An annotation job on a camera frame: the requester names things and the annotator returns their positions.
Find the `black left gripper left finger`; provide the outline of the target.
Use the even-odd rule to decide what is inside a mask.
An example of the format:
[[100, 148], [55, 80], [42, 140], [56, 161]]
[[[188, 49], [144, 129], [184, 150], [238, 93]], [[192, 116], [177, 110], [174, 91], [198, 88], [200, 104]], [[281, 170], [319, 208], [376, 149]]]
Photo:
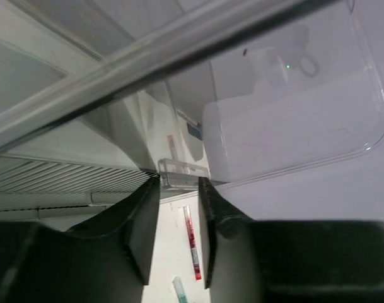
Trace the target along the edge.
[[147, 285], [151, 272], [159, 207], [160, 179], [150, 177], [130, 196], [71, 227], [68, 232], [85, 239], [92, 237], [102, 239], [117, 234], [135, 274], [143, 285]]

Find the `green gel pen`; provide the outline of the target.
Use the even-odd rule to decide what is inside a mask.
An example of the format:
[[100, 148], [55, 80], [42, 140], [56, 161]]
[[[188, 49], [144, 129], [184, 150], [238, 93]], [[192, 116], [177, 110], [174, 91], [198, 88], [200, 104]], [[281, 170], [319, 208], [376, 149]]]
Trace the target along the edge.
[[175, 290], [179, 303], [188, 303], [187, 295], [185, 293], [182, 280], [179, 276], [175, 276], [172, 281], [173, 288]]

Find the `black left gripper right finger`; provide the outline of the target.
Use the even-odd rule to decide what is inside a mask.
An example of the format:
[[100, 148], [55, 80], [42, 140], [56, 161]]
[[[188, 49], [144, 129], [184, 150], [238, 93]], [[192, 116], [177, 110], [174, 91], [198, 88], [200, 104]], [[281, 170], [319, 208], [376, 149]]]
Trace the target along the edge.
[[218, 236], [232, 239], [252, 219], [223, 198], [207, 177], [198, 178], [204, 286], [210, 288], [218, 251]]

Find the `clear acrylic drawer organizer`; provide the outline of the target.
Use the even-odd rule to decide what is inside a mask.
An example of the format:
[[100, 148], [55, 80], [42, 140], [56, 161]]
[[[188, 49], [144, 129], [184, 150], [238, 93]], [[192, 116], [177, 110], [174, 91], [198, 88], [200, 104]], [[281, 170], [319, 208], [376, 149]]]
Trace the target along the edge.
[[152, 176], [255, 218], [384, 220], [384, 1], [0, 1], [0, 212]]

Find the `red gel pen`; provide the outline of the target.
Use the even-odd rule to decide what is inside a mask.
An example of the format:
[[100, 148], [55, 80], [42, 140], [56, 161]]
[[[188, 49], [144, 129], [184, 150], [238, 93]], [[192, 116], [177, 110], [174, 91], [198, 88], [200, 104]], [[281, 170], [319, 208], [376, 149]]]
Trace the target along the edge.
[[200, 264], [199, 264], [199, 257], [197, 253], [197, 246], [195, 243], [195, 234], [194, 234], [194, 228], [193, 228], [189, 205], [183, 206], [183, 214], [185, 217], [185, 225], [186, 225], [187, 235], [189, 240], [190, 253], [191, 253], [192, 264], [194, 268], [194, 275], [195, 275], [195, 279], [199, 281], [202, 279], [202, 273], [201, 273]]

